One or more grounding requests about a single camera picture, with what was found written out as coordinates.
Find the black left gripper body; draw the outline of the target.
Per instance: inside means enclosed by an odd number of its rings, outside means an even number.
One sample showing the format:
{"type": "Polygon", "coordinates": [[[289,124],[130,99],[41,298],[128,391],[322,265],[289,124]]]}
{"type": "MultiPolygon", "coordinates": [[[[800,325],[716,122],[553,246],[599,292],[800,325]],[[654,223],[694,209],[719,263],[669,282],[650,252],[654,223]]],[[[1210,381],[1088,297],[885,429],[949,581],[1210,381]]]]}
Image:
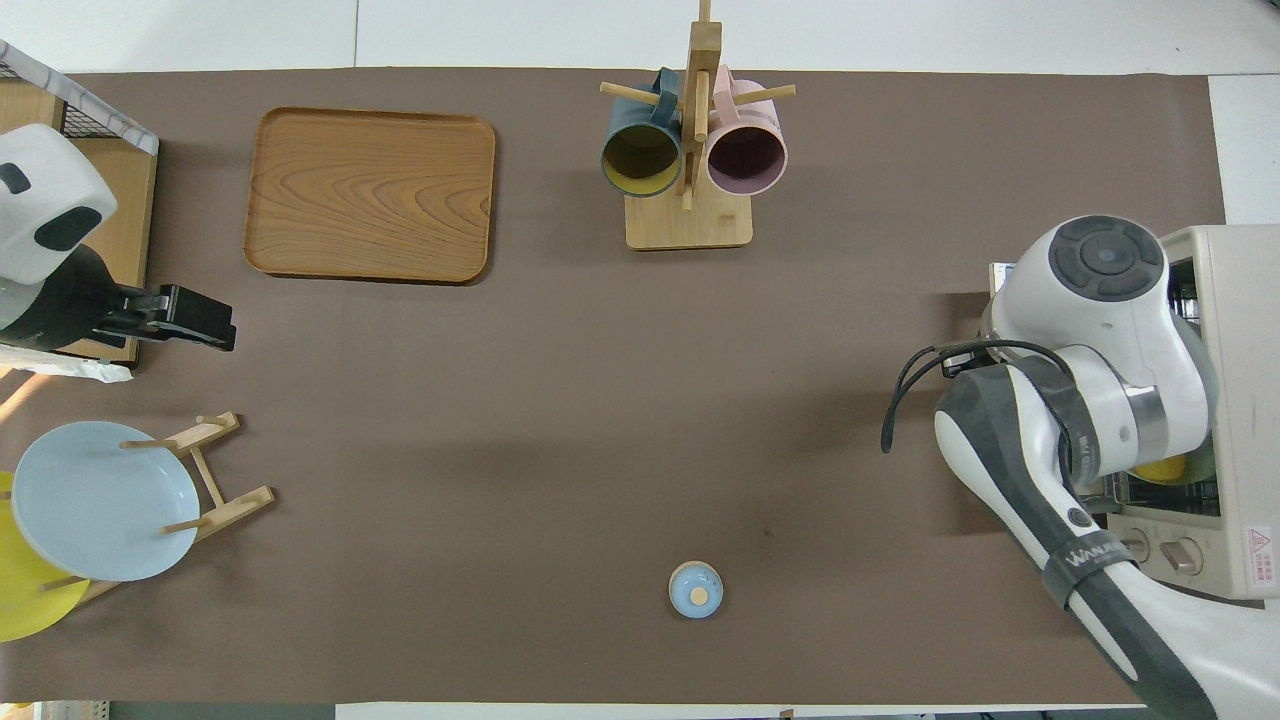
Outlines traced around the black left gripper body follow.
{"type": "Polygon", "coordinates": [[[223,352],[236,347],[233,307],[178,284],[155,290],[120,284],[119,299],[93,328],[93,338],[122,347],[128,340],[183,341],[223,352]]]}

